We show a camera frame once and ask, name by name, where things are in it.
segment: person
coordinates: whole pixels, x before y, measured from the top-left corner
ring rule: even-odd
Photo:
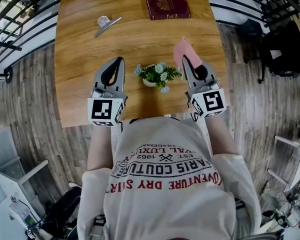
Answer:
[[[134,121],[113,155],[111,129],[93,126],[78,238],[90,239],[101,215],[107,240],[229,240],[256,234],[261,211],[244,158],[221,115],[205,122],[212,156],[191,119]]]

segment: green leaves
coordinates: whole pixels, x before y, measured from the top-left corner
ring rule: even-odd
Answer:
[[[166,80],[161,80],[161,75],[166,73]],[[149,82],[155,83],[158,88],[163,88],[167,85],[168,81],[172,81],[174,78],[180,78],[182,74],[179,69],[175,67],[166,67],[162,73],[156,72],[156,65],[149,66],[147,68],[143,68],[139,76],[142,79],[146,79]]]

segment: book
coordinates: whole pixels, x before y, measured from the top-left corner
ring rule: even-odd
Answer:
[[[185,19],[191,17],[187,0],[146,0],[150,19]]]

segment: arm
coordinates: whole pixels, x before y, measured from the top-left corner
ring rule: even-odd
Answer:
[[[236,144],[221,115],[205,119],[209,132],[213,155],[238,154]]]
[[[87,170],[112,169],[114,165],[111,148],[111,128],[93,126],[87,158]]]
[[[205,122],[213,152],[211,162],[222,178],[224,190],[237,199],[236,237],[256,234],[261,223],[261,210],[245,160],[237,155],[234,139],[220,115],[209,117]]]
[[[95,217],[104,213],[103,204],[112,167],[111,128],[93,126],[87,158],[88,171],[82,176],[77,220],[77,232],[80,240],[90,239],[90,231]]]

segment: chair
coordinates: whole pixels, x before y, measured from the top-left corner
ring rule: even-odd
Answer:
[[[71,223],[69,223],[68,220],[79,205],[80,197],[80,187],[75,186],[66,192],[46,213],[46,218],[39,232],[41,234],[48,233],[54,238],[64,239],[66,233],[65,226],[70,224],[71,228],[73,228],[77,225],[77,219]]]
[[[258,57],[244,57],[245,63],[261,59],[262,76],[258,83],[265,78],[266,67],[273,76],[298,77],[300,74],[300,31],[294,21],[285,27],[278,27],[266,35],[262,33],[260,23],[247,20],[237,30],[240,37],[252,43],[259,53]]]

